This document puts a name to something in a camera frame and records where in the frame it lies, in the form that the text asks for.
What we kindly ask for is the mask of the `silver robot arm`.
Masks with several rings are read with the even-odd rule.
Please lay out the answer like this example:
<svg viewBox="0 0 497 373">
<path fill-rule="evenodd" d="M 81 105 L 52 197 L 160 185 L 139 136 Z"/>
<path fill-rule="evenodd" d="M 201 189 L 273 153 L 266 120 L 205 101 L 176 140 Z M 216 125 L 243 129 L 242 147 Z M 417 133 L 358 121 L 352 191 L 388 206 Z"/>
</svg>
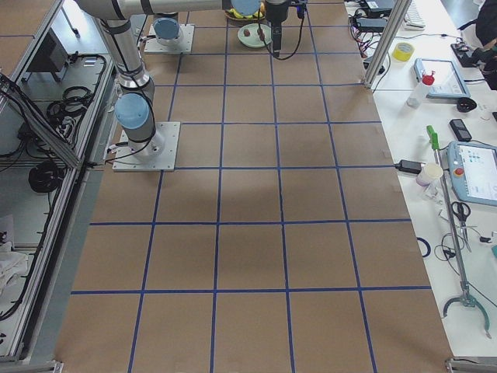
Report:
<svg viewBox="0 0 497 373">
<path fill-rule="evenodd" d="M 78 1 L 79 8 L 96 20 L 110 57 L 117 68 L 123 95 L 116 101 L 115 114 L 128 138 L 130 156 L 156 159 L 164 151 L 153 111 L 155 85 L 131 31 L 131 16 L 155 16 L 188 11 L 236 9 L 251 15 L 258 1 Z"/>
<path fill-rule="evenodd" d="M 305 3 L 298 5 L 295 1 L 229 1 L 224 12 L 235 19 L 248 20 L 238 35 L 240 41 L 248 47 L 267 49 L 275 59 L 280 57 L 283 23 L 288 17 L 290 7 L 299 11 L 305 10 Z M 151 36 L 159 44 L 177 44 L 183 37 L 183 30 L 187 25 L 181 25 L 174 16 L 157 16 L 152 23 L 154 34 Z"/>
</svg>

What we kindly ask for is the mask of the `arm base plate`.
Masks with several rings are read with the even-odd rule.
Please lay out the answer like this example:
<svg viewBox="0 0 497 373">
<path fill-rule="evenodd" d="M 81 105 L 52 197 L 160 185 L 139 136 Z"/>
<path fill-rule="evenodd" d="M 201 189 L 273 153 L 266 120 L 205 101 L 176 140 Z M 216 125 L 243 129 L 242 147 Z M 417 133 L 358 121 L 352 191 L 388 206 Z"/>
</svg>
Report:
<svg viewBox="0 0 497 373">
<path fill-rule="evenodd" d="M 144 52 L 148 54 L 190 53 L 193 45 L 193 24 L 179 24 L 174 19 L 157 19 L 150 28 Z"/>
<path fill-rule="evenodd" d="M 155 136 L 144 150 L 136 153 L 140 147 L 133 142 L 117 149 L 117 160 L 112 165 L 115 172 L 171 172 L 175 169 L 181 123 L 157 122 L 155 127 Z"/>
</svg>

